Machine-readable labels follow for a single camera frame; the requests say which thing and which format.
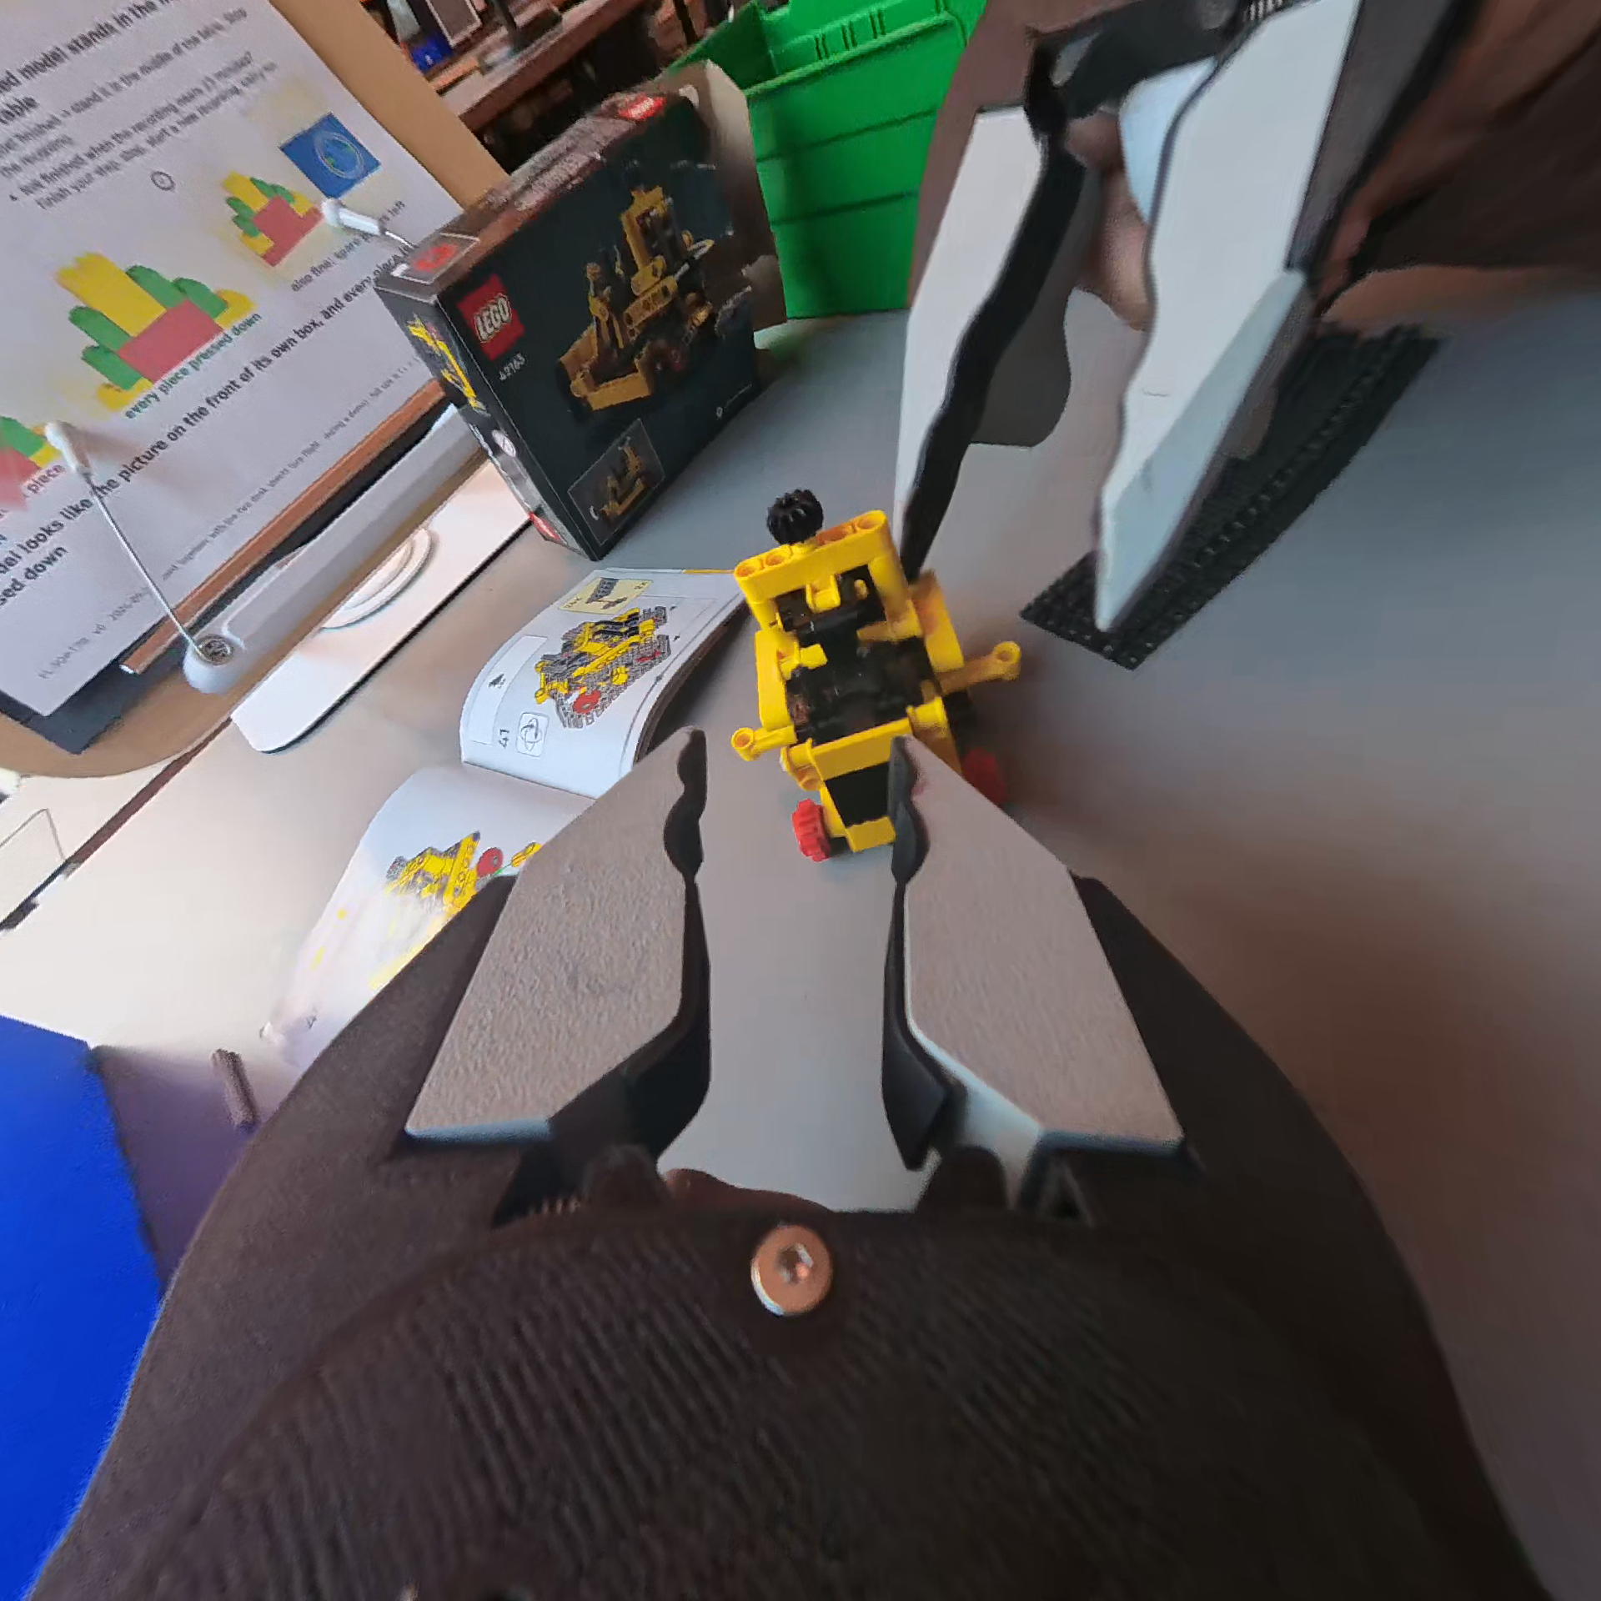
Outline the background wooden table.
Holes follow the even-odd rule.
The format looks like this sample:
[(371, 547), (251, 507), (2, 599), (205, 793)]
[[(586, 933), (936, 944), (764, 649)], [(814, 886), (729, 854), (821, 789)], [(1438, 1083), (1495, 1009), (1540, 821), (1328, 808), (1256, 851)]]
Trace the background wooden table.
[(544, 89), (586, 50), (626, 25), (639, 24), (649, 40), (651, 2), (581, 2), (562, 10), (561, 25), (541, 34), (534, 44), (504, 64), (467, 74), (451, 87), (436, 85), (442, 105), (472, 134), (486, 130), (527, 95)]

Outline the printed instruction sheet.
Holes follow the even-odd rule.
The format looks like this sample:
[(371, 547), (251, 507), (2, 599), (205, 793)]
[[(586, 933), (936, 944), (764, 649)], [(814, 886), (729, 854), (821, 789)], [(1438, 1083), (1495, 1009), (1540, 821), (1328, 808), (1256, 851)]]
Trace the printed instruction sheet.
[(427, 379), (372, 299), (447, 190), (271, 4), (4, 4), (2, 687), (59, 712)]

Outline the blue plastic bin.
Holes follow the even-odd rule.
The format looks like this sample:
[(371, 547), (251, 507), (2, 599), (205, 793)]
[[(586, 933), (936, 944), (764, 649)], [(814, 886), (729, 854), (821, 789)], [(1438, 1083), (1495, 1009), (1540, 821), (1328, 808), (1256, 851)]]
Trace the blue plastic bin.
[(122, 1415), (160, 1286), (92, 1049), (2, 1019), (2, 1591), (27, 1595)]

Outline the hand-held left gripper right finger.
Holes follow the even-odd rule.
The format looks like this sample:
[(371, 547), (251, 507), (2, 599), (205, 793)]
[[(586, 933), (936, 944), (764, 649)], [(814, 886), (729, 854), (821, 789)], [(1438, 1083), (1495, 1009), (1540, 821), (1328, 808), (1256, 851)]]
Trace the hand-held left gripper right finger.
[(1183, 1124), (1071, 871), (913, 739), (888, 794), (881, 1088), (903, 1166), (979, 1149), (1041, 1179), (1056, 1151), (1174, 1156)]

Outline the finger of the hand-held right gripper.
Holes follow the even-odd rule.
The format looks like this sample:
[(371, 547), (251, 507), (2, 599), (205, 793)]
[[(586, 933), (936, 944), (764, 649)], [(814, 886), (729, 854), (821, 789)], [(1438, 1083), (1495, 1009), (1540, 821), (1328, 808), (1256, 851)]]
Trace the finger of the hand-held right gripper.
[(1056, 50), (1023, 100), (981, 109), (906, 321), (893, 526), (921, 576), (974, 446), (1029, 449), (1071, 396), (1068, 304), (1089, 244), (1089, 170), (1068, 144)]
[(1099, 631), (1149, 589), (1308, 321), (1293, 240), (1360, 12), (1295, 4), (1263, 20), (1171, 125), (1146, 254), (1153, 324), (1098, 507)]

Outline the green plastic bin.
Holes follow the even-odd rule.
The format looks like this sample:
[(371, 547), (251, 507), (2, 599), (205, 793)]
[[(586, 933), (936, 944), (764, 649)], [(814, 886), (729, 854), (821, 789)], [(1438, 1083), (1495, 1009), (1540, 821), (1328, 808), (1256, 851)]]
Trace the green plastic bin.
[(744, 94), (791, 321), (908, 307), (936, 119), (984, 10), (746, 4), (684, 55)]

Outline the dark cardboard lego box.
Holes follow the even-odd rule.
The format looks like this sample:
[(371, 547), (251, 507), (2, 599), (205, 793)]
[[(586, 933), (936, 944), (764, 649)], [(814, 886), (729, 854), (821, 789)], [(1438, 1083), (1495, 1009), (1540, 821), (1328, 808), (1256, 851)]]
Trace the dark cardboard lego box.
[(532, 529), (592, 562), (758, 392), (751, 286), (686, 90), (607, 99), (372, 289)]

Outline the instruction sheet on stand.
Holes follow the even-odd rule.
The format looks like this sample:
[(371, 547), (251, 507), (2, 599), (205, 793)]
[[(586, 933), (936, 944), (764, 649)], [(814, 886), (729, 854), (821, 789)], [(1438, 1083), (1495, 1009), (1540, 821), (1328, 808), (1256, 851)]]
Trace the instruction sheet on stand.
[[(464, 210), (506, 177), (499, 160), (442, 104), (404, 52), (382, 42), (379, 27), (357, 4), (294, 2), (276, 4), (276, 10), (354, 100), (447, 190), (451, 210)], [(306, 546), (417, 444), (444, 411), (444, 394), (427, 377), (394, 419), (381, 422), (256, 536), (234, 567), (204, 582), (204, 596), (217, 591), (231, 599), (236, 589)], [(187, 689), (184, 671), (160, 667), (167, 646), (137, 647), (134, 656), (150, 661), (135, 672), (119, 716), (82, 752), (65, 751), (5, 716), (4, 767), (25, 777), (119, 777), (187, 756), (224, 729), (229, 714), (210, 722), (197, 694)]]

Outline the black lego track strip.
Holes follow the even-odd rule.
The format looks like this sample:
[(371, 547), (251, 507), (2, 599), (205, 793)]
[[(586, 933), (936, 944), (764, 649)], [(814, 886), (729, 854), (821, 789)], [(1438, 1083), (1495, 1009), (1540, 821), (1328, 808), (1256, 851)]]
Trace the black lego track strip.
[(1028, 602), (1021, 621), (1136, 671), (1336, 482), (1443, 342), (1421, 327), (1316, 334), (1286, 371), (1256, 449), (1226, 464), (1171, 561), (1118, 627), (1094, 622), (1094, 556)]

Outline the lego instruction booklet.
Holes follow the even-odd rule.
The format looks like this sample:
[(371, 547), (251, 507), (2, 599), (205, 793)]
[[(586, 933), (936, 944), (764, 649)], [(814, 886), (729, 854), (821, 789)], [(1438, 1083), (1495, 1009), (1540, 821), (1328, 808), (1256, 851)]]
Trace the lego instruction booklet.
[(601, 569), (477, 674), (457, 759), (416, 771), (362, 834), (264, 1028), (294, 1073), (487, 886), (514, 878), (651, 749), (746, 609), (731, 571)]

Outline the yellow lego bulldozer model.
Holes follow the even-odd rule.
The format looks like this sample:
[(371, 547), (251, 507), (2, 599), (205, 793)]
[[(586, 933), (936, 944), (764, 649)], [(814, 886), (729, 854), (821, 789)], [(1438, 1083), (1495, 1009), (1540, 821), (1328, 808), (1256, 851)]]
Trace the yellow lego bulldozer model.
[(828, 526), (811, 491), (768, 511), (773, 546), (734, 569), (756, 624), (758, 724), (731, 736), (746, 761), (776, 752), (803, 791), (799, 853), (824, 864), (893, 843), (889, 762), (911, 739), (994, 804), (1003, 771), (979, 742), (971, 692), (1013, 682), (1021, 647), (966, 657), (933, 572), (908, 577), (884, 512)]

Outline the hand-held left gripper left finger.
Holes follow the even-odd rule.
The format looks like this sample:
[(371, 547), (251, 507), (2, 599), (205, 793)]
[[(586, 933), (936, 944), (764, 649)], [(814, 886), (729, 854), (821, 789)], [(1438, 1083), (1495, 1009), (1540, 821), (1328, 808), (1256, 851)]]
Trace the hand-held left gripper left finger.
[(406, 1124), (662, 1158), (711, 1089), (707, 739), (676, 731), (522, 868)]

